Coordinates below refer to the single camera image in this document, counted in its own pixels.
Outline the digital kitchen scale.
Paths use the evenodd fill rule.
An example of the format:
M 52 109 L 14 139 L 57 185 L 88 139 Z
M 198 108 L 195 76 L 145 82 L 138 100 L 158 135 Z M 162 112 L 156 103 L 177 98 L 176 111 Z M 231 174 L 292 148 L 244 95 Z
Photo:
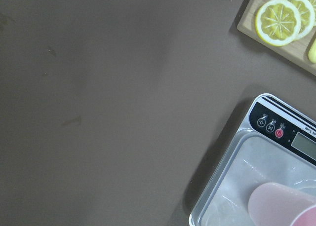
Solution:
M 276 96 L 256 97 L 189 215 L 191 226 L 251 226 L 264 183 L 316 194 L 316 123 Z

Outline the pink plastic cup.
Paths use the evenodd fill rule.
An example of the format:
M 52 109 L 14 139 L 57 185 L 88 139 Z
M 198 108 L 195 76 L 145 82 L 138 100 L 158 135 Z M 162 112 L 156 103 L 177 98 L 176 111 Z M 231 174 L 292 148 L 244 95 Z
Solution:
M 265 183 L 252 192 L 248 213 L 256 226 L 314 226 L 316 198 L 281 184 Z

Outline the middle lemon slice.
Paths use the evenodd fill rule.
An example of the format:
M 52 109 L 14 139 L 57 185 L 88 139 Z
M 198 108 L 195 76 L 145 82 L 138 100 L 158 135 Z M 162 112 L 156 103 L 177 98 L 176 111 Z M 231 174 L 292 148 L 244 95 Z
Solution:
M 315 10 L 311 0 L 286 0 L 292 3 L 298 10 L 301 19 L 301 27 L 298 35 L 294 39 L 300 40 L 308 35 L 313 29 L 316 18 Z

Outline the wooden cutting board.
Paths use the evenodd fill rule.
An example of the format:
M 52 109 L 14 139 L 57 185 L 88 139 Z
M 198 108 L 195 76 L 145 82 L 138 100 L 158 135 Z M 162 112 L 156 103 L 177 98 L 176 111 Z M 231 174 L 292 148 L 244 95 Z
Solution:
M 265 47 L 271 49 L 275 53 L 279 54 L 280 56 L 284 57 L 285 59 L 315 75 L 316 65 L 311 63 L 308 59 L 308 51 L 314 39 L 316 38 L 315 28 L 313 28 L 312 31 L 304 38 L 281 47 L 269 45 L 258 37 L 255 30 L 255 15 L 257 10 L 268 1 L 270 0 L 249 0 L 237 25 L 237 29 L 255 41 L 263 44 Z

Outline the yellow plastic knife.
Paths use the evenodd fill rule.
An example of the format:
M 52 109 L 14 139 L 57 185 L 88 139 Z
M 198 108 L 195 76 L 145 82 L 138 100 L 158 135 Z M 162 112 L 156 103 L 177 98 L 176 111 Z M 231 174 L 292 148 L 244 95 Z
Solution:
M 313 43 L 310 46 L 310 50 L 308 52 L 308 59 L 311 63 L 316 63 L 316 39 L 313 41 Z

